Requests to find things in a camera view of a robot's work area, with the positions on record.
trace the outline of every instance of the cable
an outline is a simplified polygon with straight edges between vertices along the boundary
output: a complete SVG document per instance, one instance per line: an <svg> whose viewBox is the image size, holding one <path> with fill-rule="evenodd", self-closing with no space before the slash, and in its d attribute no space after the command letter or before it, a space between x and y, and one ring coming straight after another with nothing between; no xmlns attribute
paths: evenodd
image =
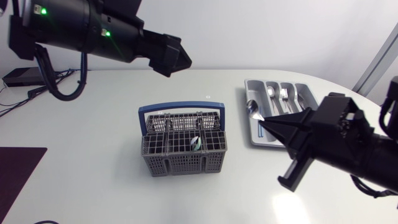
<svg viewBox="0 0 398 224"><path fill-rule="evenodd" d="M54 73L54 70L51 66L51 61L49 59L49 55L47 53L46 48L42 47L39 44L36 44L35 48L35 58L37 59L37 63L39 64L40 72L42 73L44 83L46 87L49 89L49 92L53 94L57 99L63 101L71 101L80 96L83 92L86 80L87 80L87 54L81 53L81 64L80 64L80 81L78 81L79 85L77 89L70 95L64 95L58 91L57 84L55 83L55 77L57 76Z"/></svg>
<svg viewBox="0 0 398 224"><path fill-rule="evenodd" d="M14 10L14 16L19 17L19 4L18 4L18 0L12 0L12 9Z"/></svg>
<svg viewBox="0 0 398 224"><path fill-rule="evenodd" d="M374 198L378 197L387 197L387 196L396 196L397 194L390 190L383 190L382 192L373 190L369 186L367 186L364 182L362 182L358 177L350 175L351 179L354 182L356 188L358 188L362 193L372 196Z"/></svg>
<svg viewBox="0 0 398 224"><path fill-rule="evenodd" d="M58 224L58 223L55 221L46 220L46 221L37 222L35 224Z"/></svg>
<svg viewBox="0 0 398 224"><path fill-rule="evenodd" d="M59 84L60 82L62 82L64 79L66 79L67 77L69 77L70 75L75 73L75 71L79 71L79 69L70 69L70 70L63 71L63 73L67 72L67 74L65 74L61 79L59 79L59 81L57 81L56 84ZM28 99L22 100L18 103L13 103L10 105L10 106L13 106L12 108L7 108L5 110L0 111L0 118L4 115L8 114L12 110L25 105L27 102L29 102L30 100L33 100L36 96L39 96L40 94L44 93L45 91L47 91L47 88L45 86L42 86L42 87L39 87L39 88L36 88L33 90L29 90L28 91Z"/></svg>
<svg viewBox="0 0 398 224"><path fill-rule="evenodd" d="M388 135L391 138L391 134L389 133L389 131L387 130L386 124L384 124L384 117L386 116L388 110L390 109L392 103L394 102L394 100L390 99L390 98L386 98L386 100L384 101L383 105L381 106L381 110L380 110L380 117L379 117L379 125L380 128L385 132L386 135Z"/></svg>

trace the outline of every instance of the spoon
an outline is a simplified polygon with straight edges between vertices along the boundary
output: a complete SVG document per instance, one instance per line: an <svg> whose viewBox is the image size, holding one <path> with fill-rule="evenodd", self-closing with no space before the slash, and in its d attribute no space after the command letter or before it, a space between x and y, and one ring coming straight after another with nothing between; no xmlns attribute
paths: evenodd
<svg viewBox="0 0 398 224"><path fill-rule="evenodd" d="M250 118L259 119L261 121L264 120L259 112L259 105L254 100L249 100L246 103L246 112L248 113Z"/></svg>
<svg viewBox="0 0 398 224"><path fill-rule="evenodd" d="M275 103L274 103L275 90L274 90L274 87L268 86L268 87L267 87L267 92L268 92L269 98L271 99L272 109L274 109L274 113L277 115L277 114L279 114L279 112L277 112L277 111L275 110Z"/></svg>

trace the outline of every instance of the black robotic arm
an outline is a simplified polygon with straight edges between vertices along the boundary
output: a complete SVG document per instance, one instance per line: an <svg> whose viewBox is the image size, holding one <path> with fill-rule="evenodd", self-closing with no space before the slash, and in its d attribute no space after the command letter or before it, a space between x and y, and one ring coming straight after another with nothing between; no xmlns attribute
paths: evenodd
<svg viewBox="0 0 398 224"><path fill-rule="evenodd" d="M141 0L25 0L22 17L18 1L12 2L9 47L21 59L37 59L49 92L60 100L74 100L83 91L87 54L127 63L147 57L149 66L166 77L192 64L180 38L143 29L144 21L136 16ZM0 0L3 11L6 5ZM58 91L47 50L37 43L82 52L74 93Z"/></svg>

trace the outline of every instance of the gray plastic basket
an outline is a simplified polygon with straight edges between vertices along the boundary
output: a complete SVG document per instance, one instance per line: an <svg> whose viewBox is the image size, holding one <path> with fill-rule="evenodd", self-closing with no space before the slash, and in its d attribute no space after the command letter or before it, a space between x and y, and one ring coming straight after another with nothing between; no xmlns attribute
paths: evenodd
<svg viewBox="0 0 398 224"><path fill-rule="evenodd" d="M214 108L217 112L150 115L151 111L173 108ZM202 101L161 103L139 109L142 156L154 177L220 172L227 151L224 131L224 104ZM192 150L190 141L202 144Z"/></svg>

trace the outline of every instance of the cutlery tray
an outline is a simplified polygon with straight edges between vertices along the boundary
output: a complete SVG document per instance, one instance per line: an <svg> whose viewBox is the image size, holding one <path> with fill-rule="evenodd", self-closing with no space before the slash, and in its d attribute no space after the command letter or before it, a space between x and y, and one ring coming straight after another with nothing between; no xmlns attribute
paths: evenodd
<svg viewBox="0 0 398 224"><path fill-rule="evenodd" d="M255 100L259 105L263 117L278 116L289 113L301 112L304 108L318 109L318 103L308 85L296 82L283 82L271 80L244 81L246 87L246 99ZM271 98L267 87L273 87L275 94ZM281 89L287 89L288 98L283 99ZM257 146L284 147L274 136L268 133L258 123L258 120L249 118L251 142Z"/></svg>

